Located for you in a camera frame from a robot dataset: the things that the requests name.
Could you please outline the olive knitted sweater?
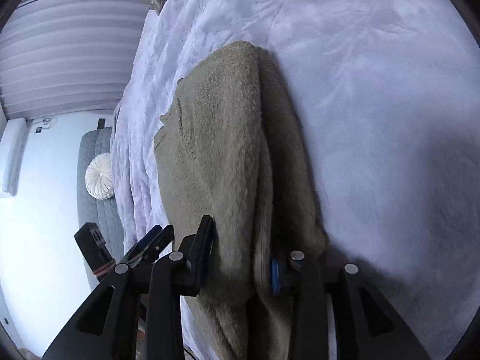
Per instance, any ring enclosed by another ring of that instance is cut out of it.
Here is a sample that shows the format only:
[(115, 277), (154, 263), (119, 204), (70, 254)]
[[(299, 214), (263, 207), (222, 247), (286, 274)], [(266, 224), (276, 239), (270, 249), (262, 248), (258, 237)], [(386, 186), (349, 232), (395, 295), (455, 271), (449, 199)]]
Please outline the olive knitted sweater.
[(246, 41), (215, 51), (178, 81), (154, 155), (176, 237), (213, 217), (206, 286), (187, 299), (220, 359), (285, 359), (290, 303), (271, 293), (269, 263), (326, 239), (302, 130), (269, 53)]

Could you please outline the white round pleated cushion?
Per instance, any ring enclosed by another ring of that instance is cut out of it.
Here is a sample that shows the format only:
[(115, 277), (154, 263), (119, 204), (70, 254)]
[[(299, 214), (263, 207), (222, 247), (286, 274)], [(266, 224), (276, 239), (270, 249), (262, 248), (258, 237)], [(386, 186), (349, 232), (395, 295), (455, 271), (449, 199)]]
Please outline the white round pleated cushion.
[(97, 155), (85, 170), (85, 186), (88, 194), (97, 200), (114, 196), (112, 162), (109, 153)]

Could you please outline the grey pleated curtain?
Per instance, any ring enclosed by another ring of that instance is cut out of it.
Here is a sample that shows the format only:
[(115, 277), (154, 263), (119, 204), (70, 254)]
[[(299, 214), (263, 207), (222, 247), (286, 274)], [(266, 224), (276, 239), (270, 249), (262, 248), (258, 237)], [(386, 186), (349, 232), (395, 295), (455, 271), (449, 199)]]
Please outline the grey pleated curtain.
[(150, 1), (21, 0), (1, 29), (5, 116), (114, 109)]

